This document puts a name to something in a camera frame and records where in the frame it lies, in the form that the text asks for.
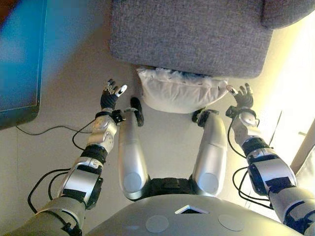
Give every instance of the humanoid robot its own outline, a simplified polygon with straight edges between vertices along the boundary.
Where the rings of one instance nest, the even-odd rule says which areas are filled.
[[[227,86],[237,106],[231,106],[226,115],[232,118],[231,128],[247,159],[254,191],[269,198],[282,224],[216,198],[223,186],[227,152],[225,128],[216,111],[194,114],[193,121],[204,133],[191,176],[151,179],[137,136],[144,121],[140,102],[132,98],[131,108],[115,111],[127,86],[113,88],[114,83],[110,80],[105,86],[87,146],[65,176],[59,196],[7,235],[82,234],[85,211],[95,206],[101,191],[100,176],[118,123],[120,187],[134,203],[87,235],[315,235],[315,197],[296,186],[291,168],[260,137],[248,84],[238,92]]]

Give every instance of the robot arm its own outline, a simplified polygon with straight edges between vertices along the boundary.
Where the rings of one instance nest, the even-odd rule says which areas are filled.
[[[103,91],[102,111],[96,115],[86,148],[65,176],[59,196],[7,235],[82,235],[85,210],[92,209],[98,200],[103,165],[114,146],[116,123],[122,121],[113,111],[127,86],[113,88],[114,83],[110,80]]]
[[[227,87],[238,106],[231,106],[226,115],[233,119],[231,127],[246,156],[252,187],[257,194],[268,196],[283,224],[302,234],[314,235],[315,196],[297,187],[292,169],[260,137],[256,114],[251,110],[252,91],[248,84],[246,87],[239,92]]]

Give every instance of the floor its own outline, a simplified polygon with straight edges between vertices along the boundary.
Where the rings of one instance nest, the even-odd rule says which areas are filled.
[[[117,108],[128,106],[130,97],[139,96],[140,86],[135,66],[112,58],[108,51],[110,37],[109,0],[48,0],[44,59],[42,72],[41,108],[38,118],[21,127],[29,132],[43,131],[64,124],[74,128],[84,126],[99,111],[99,98],[104,82],[113,78],[127,84],[127,92],[120,98]],[[315,16],[274,32],[262,74],[253,80],[231,78],[230,84],[238,87],[250,83],[254,91],[254,109],[261,120],[263,137],[269,141],[283,111],[273,146],[287,163],[293,159],[303,141],[298,132],[306,133],[315,112],[310,109],[315,89],[315,40],[312,27]],[[231,96],[211,106],[219,110],[226,129],[230,119],[226,109],[235,104]],[[143,103],[145,125],[139,129],[148,171],[151,177],[186,177],[192,173],[202,129],[190,120],[190,114],[163,113]],[[80,155],[73,146],[73,132],[55,129],[41,136],[28,136],[16,128],[0,131],[0,234],[10,231],[32,216],[27,195],[37,180],[49,170],[67,168]],[[85,145],[87,135],[77,138]],[[117,139],[102,177],[104,183],[97,206],[87,211],[83,230],[106,220],[129,205],[119,188]],[[226,178],[219,198],[258,211],[276,219],[274,212],[254,206],[238,197],[232,185],[233,172],[246,166],[243,158],[228,149]],[[32,201],[40,208],[48,201],[44,181]],[[53,193],[57,192],[56,181]],[[247,179],[244,189],[250,192]]]

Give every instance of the robot leg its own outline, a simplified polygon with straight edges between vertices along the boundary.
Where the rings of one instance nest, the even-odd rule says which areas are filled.
[[[120,187],[124,195],[136,201],[143,197],[149,186],[149,175],[137,134],[136,109],[125,111],[126,120],[119,132],[118,169]]]
[[[204,111],[198,125],[204,127],[204,133],[191,176],[192,186],[198,195],[215,197],[221,192],[224,182],[226,131],[222,119],[215,111]]]

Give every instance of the black cable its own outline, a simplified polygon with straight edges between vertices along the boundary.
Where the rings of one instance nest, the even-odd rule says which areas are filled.
[[[241,188],[242,188],[242,185],[243,185],[243,182],[244,182],[244,179],[245,179],[247,173],[248,173],[248,171],[245,172],[245,174],[244,174],[244,176],[243,176],[243,178],[242,178],[242,181],[241,181],[241,183],[240,183],[240,187],[239,187],[239,189],[238,189],[238,195],[239,195],[241,198],[243,198],[244,200],[247,200],[247,201],[249,201],[249,202],[251,202],[251,203],[255,203],[255,204],[260,205],[260,206],[262,206],[262,207],[268,208],[268,209],[270,209],[270,210],[273,210],[273,207],[272,207],[272,206],[266,206],[265,204],[258,203],[258,202],[256,202],[256,201],[253,201],[253,200],[249,199],[249,198],[244,198],[244,197],[241,195]]]
[[[95,120],[95,119],[93,119],[91,122],[89,122],[89,123],[88,123],[86,126],[84,126],[83,128],[79,129],[79,130],[72,136],[72,143],[73,143],[77,148],[81,149],[82,151],[84,151],[84,149],[81,148],[81,147],[79,147],[79,146],[75,143],[74,138],[75,138],[75,136],[76,136],[82,129],[88,127],[91,123],[93,123],[94,120]]]
[[[32,194],[33,192],[36,190],[36,188],[39,186],[39,184],[43,181],[44,178],[46,178],[48,175],[50,175],[51,173],[54,173],[54,172],[59,172],[59,171],[69,171],[70,168],[68,169],[56,169],[56,170],[52,170],[46,174],[44,174],[40,179],[39,181],[35,184],[34,188],[31,190],[29,196],[28,196],[28,204],[31,208],[31,210],[36,214],[37,213],[37,210],[36,208],[33,206],[32,202],[31,202],[31,197],[32,197]]]
[[[50,200],[53,200],[53,197],[51,195],[51,186],[53,185],[53,182],[55,181],[55,179],[58,177],[58,176],[61,176],[61,175],[65,175],[67,174],[68,172],[62,172],[62,173],[59,173],[57,175],[55,175],[52,180],[50,181],[49,185],[48,185],[48,197]]]
[[[274,139],[274,136],[275,136],[275,133],[276,133],[276,130],[277,130],[278,124],[279,124],[279,122],[280,122],[281,115],[282,115],[282,110],[281,110],[281,112],[280,112],[280,115],[279,115],[279,118],[278,118],[278,121],[277,121],[277,124],[276,124],[275,130],[274,130],[274,133],[273,133],[273,134],[272,134],[272,136],[271,136],[271,139],[270,139],[270,142],[269,142],[269,145],[268,145],[268,146],[270,146],[271,142],[272,142],[272,141],[273,141],[273,139]]]
[[[29,132],[27,132],[27,131],[21,129],[21,128],[18,127],[18,126],[16,126],[16,128],[17,128],[18,130],[20,130],[21,132],[23,132],[23,133],[25,133],[25,134],[28,134],[28,135],[31,135],[31,136],[42,135],[42,134],[44,134],[44,133],[46,133],[46,132],[48,132],[48,131],[50,131],[50,130],[52,130],[52,129],[57,129],[57,128],[65,128],[65,129],[68,129],[68,130],[71,130],[71,131],[74,131],[74,132],[77,132],[77,131],[78,131],[78,130],[72,129],[72,128],[70,128],[70,127],[67,127],[67,126],[65,126],[65,125],[57,125],[57,126],[51,127],[51,128],[49,128],[49,129],[47,129],[47,130],[45,130],[45,131],[43,131],[43,132],[40,132],[40,133],[29,133]],[[80,131],[80,133],[81,133],[81,134],[91,134],[91,132],[85,132],[85,131]]]
[[[57,213],[55,213],[55,212],[53,212],[51,210],[46,210],[46,211],[43,211],[43,212],[53,215],[54,217],[59,219],[64,226],[67,226],[67,223],[64,221],[64,219],[62,219],[62,217],[59,216]]]
[[[234,172],[234,174],[233,174],[233,176],[232,176],[232,182],[233,182],[234,187],[237,189],[237,191],[240,191],[243,195],[245,195],[245,196],[248,197],[248,198],[255,199],[255,200],[260,200],[260,201],[267,201],[267,202],[269,202],[268,199],[255,198],[255,197],[252,197],[252,196],[250,196],[250,195],[247,195],[246,193],[242,192],[242,191],[240,190],[240,188],[238,188],[238,187],[236,186],[236,183],[235,183],[235,175],[236,175],[239,171],[244,170],[244,169],[247,169],[247,166],[246,166],[246,167],[239,168],[237,171]]]
[[[260,119],[256,119],[257,121],[258,121],[258,123],[257,123],[257,128],[258,128],[258,126],[259,126],[259,124],[260,124]]]
[[[230,145],[230,147],[232,148],[233,151],[235,151],[237,154],[239,154],[241,157],[243,158],[246,158],[244,155],[240,154],[233,146],[232,146],[232,143],[230,141],[230,131],[231,131],[231,127],[232,127],[232,123],[233,123],[234,120],[232,120],[228,130],[227,130],[227,141],[228,141],[228,144]]]

